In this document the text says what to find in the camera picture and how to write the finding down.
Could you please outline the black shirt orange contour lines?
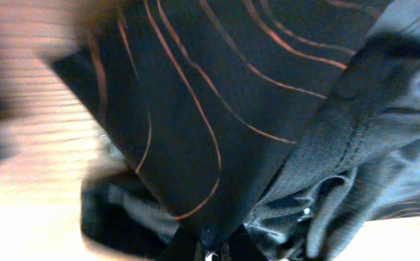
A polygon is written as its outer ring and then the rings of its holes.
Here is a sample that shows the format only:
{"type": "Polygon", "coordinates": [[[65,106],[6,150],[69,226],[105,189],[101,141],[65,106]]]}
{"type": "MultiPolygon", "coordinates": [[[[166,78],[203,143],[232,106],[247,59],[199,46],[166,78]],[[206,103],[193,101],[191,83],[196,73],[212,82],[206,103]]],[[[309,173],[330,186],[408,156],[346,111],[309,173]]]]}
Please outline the black shirt orange contour lines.
{"type": "Polygon", "coordinates": [[[333,260],[420,215],[420,1],[132,1],[52,69],[127,169],[81,232],[153,260],[333,260]]]}

